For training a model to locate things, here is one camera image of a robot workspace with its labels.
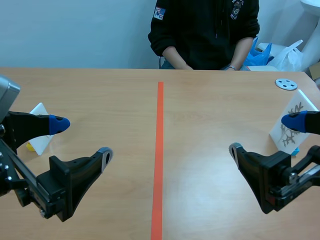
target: orange tape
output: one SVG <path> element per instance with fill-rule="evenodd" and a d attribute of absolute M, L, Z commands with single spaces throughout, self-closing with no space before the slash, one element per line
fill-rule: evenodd
<path fill-rule="evenodd" d="M 164 178 L 164 83 L 158 82 L 156 106 L 155 160 L 151 240 L 162 240 L 162 207 Z"/>

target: white card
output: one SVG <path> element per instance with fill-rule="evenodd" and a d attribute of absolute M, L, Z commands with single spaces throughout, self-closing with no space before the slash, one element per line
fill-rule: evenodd
<path fill-rule="evenodd" d="M 42 102 L 40 102 L 30 113 L 33 115 L 48 115 L 47 110 Z M 32 145 L 36 153 L 41 156 L 53 137 L 53 135 L 39 136 L 31 139 L 29 143 Z"/>
<path fill-rule="evenodd" d="M 299 89 L 284 109 L 273 129 L 269 133 L 279 151 L 292 154 L 303 143 L 309 133 L 302 133 L 288 129 L 281 123 L 283 116 L 301 111 L 318 111 L 315 105 Z"/>

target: wristwatch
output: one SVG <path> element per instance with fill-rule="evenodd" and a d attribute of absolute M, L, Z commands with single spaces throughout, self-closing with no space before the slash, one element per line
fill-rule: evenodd
<path fill-rule="evenodd" d="M 237 71 L 236 67 L 234 67 L 234 66 L 229 66 L 227 69 L 233 69 L 233 70 Z"/>

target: blue gripper fingertip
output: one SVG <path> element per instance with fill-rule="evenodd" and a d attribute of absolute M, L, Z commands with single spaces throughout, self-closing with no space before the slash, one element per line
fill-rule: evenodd
<path fill-rule="evenodd" d="M 55 115 L 49 116 L 49 134 L 55 135 L 67 130 L 70 127 L 70 121 L 65 117 L 57 118 Z"/>
<path fill-rule="evenodd" d="M 281 122 L 288 128 L 301 133 L 306 132 L 307 111 L 287 114 L 282 117 Z"/>

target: robotic arm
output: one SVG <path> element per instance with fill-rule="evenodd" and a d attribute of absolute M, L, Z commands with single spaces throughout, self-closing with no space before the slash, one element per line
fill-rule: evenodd
<path fill-rule="evenodd" d="M 111 161 L 113 152 L 102 147 L 91 157 L 71 161 L 51 156 L 50 170 L 35 176 L 17 156 L 17 148 L 33 138 L 61 133 L 70 122 L 54 115 L 9 111 L 19 92 L 19 85 L 0 76 L 0 197 L 14 190 L 22 207 L 32 202 L 42 217 L 57 215 L 64 222 L 73 216 L 87 190 Z"/>
<path fill-rule="evenodd" d="M 294 131 L 320 135 L 320 112 L 288 114 L 281 121 Z M 310 187 L 320 186 L 320 146 L 310 148 L 295 166 L 291 166 L 291 155 L 283 151 L 262 156 L 233 143 L 229 152 L 265 214 L 278 212 Z M 311 163 L 316 166 L 300 174 Z"/>

